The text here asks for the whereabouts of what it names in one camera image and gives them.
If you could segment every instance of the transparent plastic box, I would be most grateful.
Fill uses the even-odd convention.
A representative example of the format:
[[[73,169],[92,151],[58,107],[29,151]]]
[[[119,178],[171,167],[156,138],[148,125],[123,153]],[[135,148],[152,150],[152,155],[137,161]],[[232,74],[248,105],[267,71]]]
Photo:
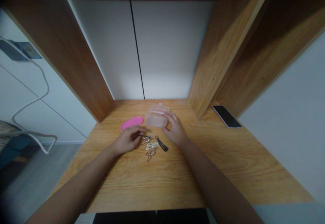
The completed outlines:
[[[166,127],[168,119],[163,117],[162,114],[169,111],[169,108],[163,106],[162,103],[158,105],[150,105],[149,111],[146,112],[145,123],[153,127]]]

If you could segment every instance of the white wardrobe door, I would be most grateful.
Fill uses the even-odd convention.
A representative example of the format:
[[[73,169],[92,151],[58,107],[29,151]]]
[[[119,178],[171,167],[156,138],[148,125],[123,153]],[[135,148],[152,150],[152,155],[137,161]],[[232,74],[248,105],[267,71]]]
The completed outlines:
[[[37,98],[27,87],[0,67],[0,120],[13,123],[11,116],[22,106]],[[85,137],[67,123],[43,101],[37,101],[24,109],[16,121],[27,130],[43,134],[54,134],[58,142],[85,141]],[[52,138],[41,138],[50,142]]]
[[[115,100],[143,99],[129,1],[69,0]]]
[[[146,99],[188,97],[213,5],[132,1]]]
[[[28,42],[8,15],[0,9],[0,35],[15,42]],[[88,136],[96,124],[95,119],[44,59],[34,59],[46,75],[50,92],[42,100],[62,116],[84,136]],[[46,92],[46,85],[38,67],[29,62],[12,61],[0,51],[0,65],[13,74],[37,96]]]

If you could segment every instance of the pink oval lid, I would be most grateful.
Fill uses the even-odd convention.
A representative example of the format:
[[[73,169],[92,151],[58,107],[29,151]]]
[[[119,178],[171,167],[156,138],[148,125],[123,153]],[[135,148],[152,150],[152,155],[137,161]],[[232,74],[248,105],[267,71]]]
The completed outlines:
[[[130,120],[127,120],[126,122],[123,122],[121,125],[121,130],[134,126],[134,125],[141,125],[143,123],[143,118],[141,116],[133,117]]]

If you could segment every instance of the white baseboard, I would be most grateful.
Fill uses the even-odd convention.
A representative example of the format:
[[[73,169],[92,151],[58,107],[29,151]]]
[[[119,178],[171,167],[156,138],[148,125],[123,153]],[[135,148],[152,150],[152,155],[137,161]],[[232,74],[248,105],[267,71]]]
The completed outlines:
[[[55,145],[68,145],[68,144],[83,144],[85,141],[67,141],[56,142]],[[43,145],[51,145],[52,142],[42,142]]]

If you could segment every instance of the wooden desk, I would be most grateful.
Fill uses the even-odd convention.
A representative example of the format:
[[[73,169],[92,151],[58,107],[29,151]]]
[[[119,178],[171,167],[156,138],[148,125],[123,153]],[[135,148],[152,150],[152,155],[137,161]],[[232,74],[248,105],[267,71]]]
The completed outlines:
[[[150,104],[170,107],[189,138],[221,169],[251,204],[313,201],[311,195],[245,128],[228,129],[209,106],[201,121],[187,99],[120,100],[96,124],[53,193],[121,133],[121,124],[145,116]],[[110,169],[86,212],[114,212],[205,207],[200,189],[179,148],[159,128],[147,127],[169,147],[158,148],[147,162],[145,146],[122,155]]]

